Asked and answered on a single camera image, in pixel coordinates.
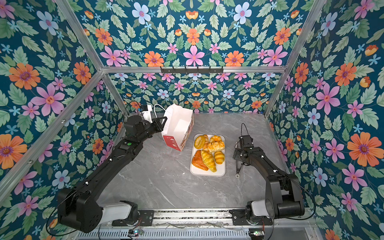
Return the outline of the red printed white paper bag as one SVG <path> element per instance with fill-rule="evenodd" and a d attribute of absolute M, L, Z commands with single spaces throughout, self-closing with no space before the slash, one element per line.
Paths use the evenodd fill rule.
<path fill-rule="evenodd" d="M 172 104 L 166 109 L 156 104 L 154 105 L 155 116 L 157 116 L 156 107 L 163 109 L 165 111 L 164 117 L 167 117 L 162 131 L 166 145 L 181 152 L 194 126 L 193 111 L 176 104 Z"/>

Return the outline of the knotted golden fake bread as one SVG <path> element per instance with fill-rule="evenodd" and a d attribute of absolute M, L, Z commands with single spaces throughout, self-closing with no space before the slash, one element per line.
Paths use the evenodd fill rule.
<path fill-rule="evenodd" d="M 207 143 L 203 146 L 203 150 L 209 153 L 222 151 L 225 149 L 225 143 L 223 141 Z"/>

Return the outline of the golden ring fake doughnut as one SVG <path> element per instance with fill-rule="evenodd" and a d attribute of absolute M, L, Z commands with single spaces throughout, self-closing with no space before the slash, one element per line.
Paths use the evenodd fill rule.
<path fill-rule="evenodd" d="M 209 143 L 210 142 L 209 142 L 208 136 L 207 135 L 201 135 L 201 136 L 196 137 L 195 142 L 194 142 L 194 147 L 197 150 L 201 150 L 201 149 L 206 150 Z"/>

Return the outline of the orange brown fake croissant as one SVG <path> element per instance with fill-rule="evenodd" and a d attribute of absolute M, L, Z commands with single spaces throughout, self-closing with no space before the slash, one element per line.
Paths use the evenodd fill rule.
<path fill-rule="evenodd" d="M 192 165 L 195 166 L 198 169 L 201 169 L 203 171 L 208 171 L 209 168 L 204 164 L 202 155 L 201 155 L 201 150 L 197 150 L 193 159 L 192 159 Z"/>

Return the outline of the round yellow striped fake bun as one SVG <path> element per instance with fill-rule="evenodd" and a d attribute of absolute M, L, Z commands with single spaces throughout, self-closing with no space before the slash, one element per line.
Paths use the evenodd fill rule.
<path fill-rule="evenodd" d="M 222 141 L 223 141 L 222 137 L 217 136 L 217 135 L 213 135 L 213 136 L 210 138 L 210 143 L 214 143 L 214 142 L 222 142 Z"/>

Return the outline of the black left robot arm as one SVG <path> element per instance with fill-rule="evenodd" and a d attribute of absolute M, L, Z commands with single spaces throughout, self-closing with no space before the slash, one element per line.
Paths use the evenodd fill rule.
<path fill-rule="evenodd" d="M 137 204 L 120 201 L 99 206 L 97 200 L 111 180 L 143 149 L 145 140 L 164 130 L 167 117 L 151 122 L 140 116 L 131 116 L 124 123 L 125 137 L 117 144 L 106 160 L 74 188 L 63 188 L 58 193 L 58 222 L 83 233 L 97 226 L 122 220 L 129 225 L 139 220 Z"/>

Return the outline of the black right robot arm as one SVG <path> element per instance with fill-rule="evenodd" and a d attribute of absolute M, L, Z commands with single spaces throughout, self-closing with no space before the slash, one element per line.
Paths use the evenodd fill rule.
<path fill-rule="evenodd" d="M 265 198 L 261 201 L 250 201 L 246 205 L 245 217 L 248 222 L 251 223 L 263 217 L 275 220 L 305 214 L 303 191 L 297 176 L 277 167 L 266 156 L 263 149 L 253 145 L 251 136 L 239 137 L 233 159 L 242 163 L 237 167 L 237 177 L 243 166 L 252 166 L 266 182 Z"/>

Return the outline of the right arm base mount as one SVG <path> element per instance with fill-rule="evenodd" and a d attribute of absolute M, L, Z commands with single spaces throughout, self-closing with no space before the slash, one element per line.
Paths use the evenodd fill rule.
<path fill-rule="evenodd" d="M 250 201 L 244 209 L 229 210 L 234 226 L 272 226 L 273 219 L 267 212 L 264 200 Z"/>

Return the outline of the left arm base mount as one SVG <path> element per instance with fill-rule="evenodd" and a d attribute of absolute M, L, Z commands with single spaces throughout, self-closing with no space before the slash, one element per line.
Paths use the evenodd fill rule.
<path fill-rule="evenodd" d="M 130 211 L 126 218 L 112 221 L 114 227 L 150 227 L 154 220 L 155 211 L 139 210 L 136 203 L 130 201 L 120 201 L 124 207 L 129 206 Z"/>

